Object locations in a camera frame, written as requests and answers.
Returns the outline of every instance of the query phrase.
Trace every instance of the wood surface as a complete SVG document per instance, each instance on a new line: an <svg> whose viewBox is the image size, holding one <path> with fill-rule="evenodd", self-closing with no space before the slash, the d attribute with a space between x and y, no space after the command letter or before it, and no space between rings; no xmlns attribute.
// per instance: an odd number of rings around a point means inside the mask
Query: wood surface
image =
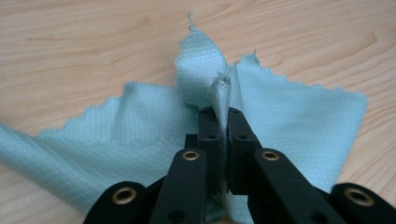
<svg viewBox="0 0 396 224"><path fill-rule="evenodd" d="M0 1L0 122L31 135L60 128L133 80L172 86L188 12L228 63L307 85L362 91L367 112L339 182L396 206L395 1ZM0 223L84 216L0 165Z"/></svg>

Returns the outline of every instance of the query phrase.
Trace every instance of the fabric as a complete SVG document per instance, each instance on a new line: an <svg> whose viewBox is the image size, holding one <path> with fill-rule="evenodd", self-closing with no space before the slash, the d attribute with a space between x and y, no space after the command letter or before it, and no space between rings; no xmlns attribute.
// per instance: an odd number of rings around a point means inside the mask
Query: fabric
<svg viewBox="0 0 396 224"><path fill-rule="evenodd" d="M314 186L330 189L358 133L362 93L289 82L260 67L254 53L228 65L192 23L180 48L178 90L130 82L120 98L38 136L0 124L0 162L86 214L115 183L147 186L165 175L185 134L197 133L198 108L212 105L224 133L232 106L264 147L284 152ZM236 223L252 223L246 197L226 195L224 206ZM220 214L214 201L208 213L211 220Z"/></svg>

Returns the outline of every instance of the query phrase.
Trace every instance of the textured fabric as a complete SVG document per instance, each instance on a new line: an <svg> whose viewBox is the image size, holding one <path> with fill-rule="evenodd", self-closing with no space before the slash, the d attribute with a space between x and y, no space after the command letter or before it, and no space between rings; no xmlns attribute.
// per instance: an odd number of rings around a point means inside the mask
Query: textured fabric
<svg viewBox="0 0 396 224"><path fill-rule="evenodd" d="M329 190L360 127L361 93L288 82L260 67L255 54L228 65L193 24L180 47L178 90L128 83L120 98L39 136L0 125L0 162L87 213L117 182L147 186L165 175L185 134L197 132L198 108L212 105L224 133L232 106L245 113L264 147L283 151L312 184ZM246 198L226 195L224 202L235 222L251 223ZM208 211L219 214L214 202Z"/></svg>

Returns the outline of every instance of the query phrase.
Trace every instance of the blue towel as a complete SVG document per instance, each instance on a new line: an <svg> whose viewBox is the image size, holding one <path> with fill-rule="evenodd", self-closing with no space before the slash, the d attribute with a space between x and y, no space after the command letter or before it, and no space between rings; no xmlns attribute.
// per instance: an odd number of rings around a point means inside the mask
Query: blue towel
<svg viewBox="0 0 396 224"><path fill-rule="evenodd" d="M261 67L255 53L227 64L192 23L180 47L177 88L127 83L121 97L38 136L0 124L0 162L86 214L115 183L148 186L164 176L185 134L197 133L199 108L212 105L223 132L232 106L264 147L284 152L314 186L331 188L361 125L362 93L289 82ZM246 197L226 195L224 206L235 222L252 223ZM221 214L215 201L207 212L210 220Z"/></svg>

